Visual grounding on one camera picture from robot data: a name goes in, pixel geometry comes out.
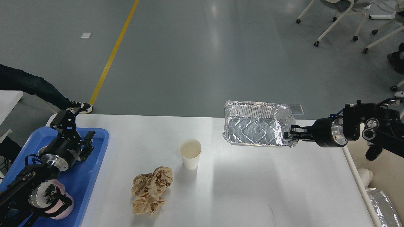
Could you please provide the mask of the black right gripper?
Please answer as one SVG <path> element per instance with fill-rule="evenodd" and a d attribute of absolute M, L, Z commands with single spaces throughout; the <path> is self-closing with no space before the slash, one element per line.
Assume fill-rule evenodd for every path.
<path fill-rule="evenodd" d="M 284 139 L 315 141 L 322 148 L 342 148 L 348 140 L 342 130 L 342 118 L 320 118 L 312 126 L 290 125 Z"/>

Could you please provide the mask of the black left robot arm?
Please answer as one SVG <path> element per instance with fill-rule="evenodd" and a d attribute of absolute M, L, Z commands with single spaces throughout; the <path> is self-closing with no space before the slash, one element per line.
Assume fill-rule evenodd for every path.
<path fill-rule="evenodd" d="M 2 227 L 21 223 L 31 227 L 39 217 L 63 219 L 72 212 L 74 200 L 57 178 L 77 161 L 85 161 L 94 149 L 95 131 L 88 131 L 84 138 L 77 132 L 75 118 L 80 111 L 58 112 L 50 124 L 58 132 L 56 138 L 33 154 L 39 163 L 29 164 L 25 157 L 25 167 L 1 193 Z"/>

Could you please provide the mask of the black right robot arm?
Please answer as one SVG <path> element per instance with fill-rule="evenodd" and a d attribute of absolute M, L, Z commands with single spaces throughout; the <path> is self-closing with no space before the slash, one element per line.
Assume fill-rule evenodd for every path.
<path fill-rule="evenodd" d="M 342 148 L 349 141 L 362 137 L 368 142 L 365 157 L 374 161 L 383 150 L 404 156 L 404 125 L 400 112 L 389 105 L 403 103 L 403 96 L 385 99 L 379 103 L 346 104 L 338 114 L 320 118 L 313 125 L 291 125 L 284 138 L 313 141 L 322 148 Z"/>

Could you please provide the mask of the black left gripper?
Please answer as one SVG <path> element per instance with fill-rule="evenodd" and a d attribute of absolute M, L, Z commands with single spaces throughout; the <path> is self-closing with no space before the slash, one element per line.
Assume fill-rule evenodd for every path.
<path fill-rule="evenodd" d="M 61 172 L 71 169 L 77 161 L 86 161 L 94 150 L 92 139 L 96 132 L 88 131 L 81 140 L 75 123 L 78 114 L 79 109 L 59 111 L 50 123 L 50 128 L 58 131 L 57 137 L 39 150 L 39 159 Z"/>

